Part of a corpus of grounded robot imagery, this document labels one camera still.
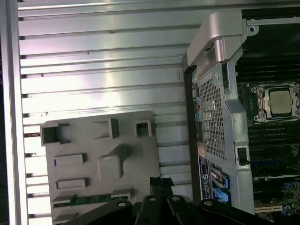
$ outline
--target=pcie slot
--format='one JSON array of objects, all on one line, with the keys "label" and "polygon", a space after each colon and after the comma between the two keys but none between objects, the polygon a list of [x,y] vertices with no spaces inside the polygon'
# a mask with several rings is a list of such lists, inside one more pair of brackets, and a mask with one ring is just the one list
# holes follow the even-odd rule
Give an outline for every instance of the pcie slot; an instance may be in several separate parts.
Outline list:
[{"label": "pcie slot", "polygon": [[283,210],[281,203],[259,203],[255,204],[255,213],[280,212]]}]

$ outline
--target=motherboard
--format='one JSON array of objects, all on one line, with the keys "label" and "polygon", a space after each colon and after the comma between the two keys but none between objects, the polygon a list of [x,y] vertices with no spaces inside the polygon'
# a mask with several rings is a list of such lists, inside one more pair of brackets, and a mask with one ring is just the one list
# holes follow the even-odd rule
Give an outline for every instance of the motherboard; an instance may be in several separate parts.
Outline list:
[{"label": "motherboard", "polygon": [[255,212],[286,220],[300,209],[300,58],[242,58],[238,97],[247,114]]}]

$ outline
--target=green circuit board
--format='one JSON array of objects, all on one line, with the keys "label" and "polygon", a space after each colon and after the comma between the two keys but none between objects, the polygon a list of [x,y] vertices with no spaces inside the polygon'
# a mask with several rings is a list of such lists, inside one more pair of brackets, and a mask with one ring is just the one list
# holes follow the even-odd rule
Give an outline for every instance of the green circuit board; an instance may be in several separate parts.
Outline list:
[{"label": "green circuit board", "polygon": [[74,206],[74,205],[85,205],[85,204],[94,204],[94,203],[107,203],[113,200],[111,195],[91,195],[91,196],[84,196],[78,197],[74,196],[70,202],[68,203],[60,203],[54,204],[54,208],[57,207],[66,207],[66,206]]}]

